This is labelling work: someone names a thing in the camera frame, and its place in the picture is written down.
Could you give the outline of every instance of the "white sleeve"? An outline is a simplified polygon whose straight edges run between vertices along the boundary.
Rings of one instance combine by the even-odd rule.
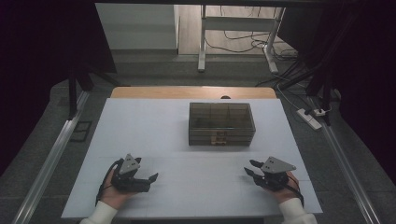
[[[317,224],[315,216],[305,212],[298,198],[281,203],[279,208],[285,218],[283,224]]]
[[[99,201],[93,214],[88,218],[82,219],[80,224],[110,224],[117,212],[116,209]]]

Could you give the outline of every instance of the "white wall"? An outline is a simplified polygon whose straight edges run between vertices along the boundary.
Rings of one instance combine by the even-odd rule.
[[[176,49],[178,12],[174,5],[97,3],[111,49]]]

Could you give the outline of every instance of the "hand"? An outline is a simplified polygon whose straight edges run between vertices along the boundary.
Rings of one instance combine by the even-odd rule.
[[[110,171],[105,183],[105,189],[103,191],[101,202],[119,210],[122,205],[132,196],[136,195],[137,192],[119,192],[111,185],[111,178],[113,177],[114,170]]]
[[[298,179],[290,171],[287,171],[287,174],[290,177],[288,185],[294,189],[298,189],[299,188],[298,187],[298,183],[299,183]],[[297,195],[288,189],[282,189],[282,190],[278,190],[275,192],[273,192],[271,190],[267,190],[267,191],[270,192],[272,195],[274,195],[274,197],[276,198],[278,203],[283,203],[289,199],[297,198]]]

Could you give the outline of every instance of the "power strip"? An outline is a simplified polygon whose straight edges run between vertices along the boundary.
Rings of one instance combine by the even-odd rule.
[[[321,128],[321,124],[319,124],[311,115],[306,115],[304,109],[297,110],[297,114],[314,130],[319,130]]]

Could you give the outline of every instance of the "white tabletop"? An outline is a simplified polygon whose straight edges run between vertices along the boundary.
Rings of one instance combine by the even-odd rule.
[[[249,147],[189,146],[190,102],[250,103],[256,133]],[[244,170],[249,160],[273,156],[297,167],[305,210],[321,213],[318,198],[278,99],[107,99],[62,214],[88,217],[109,166],[131,153],[142,158],[136,178],[159,173],[147,193],[117,217],[136,219],[265,217],[278,215],[275,199]]]

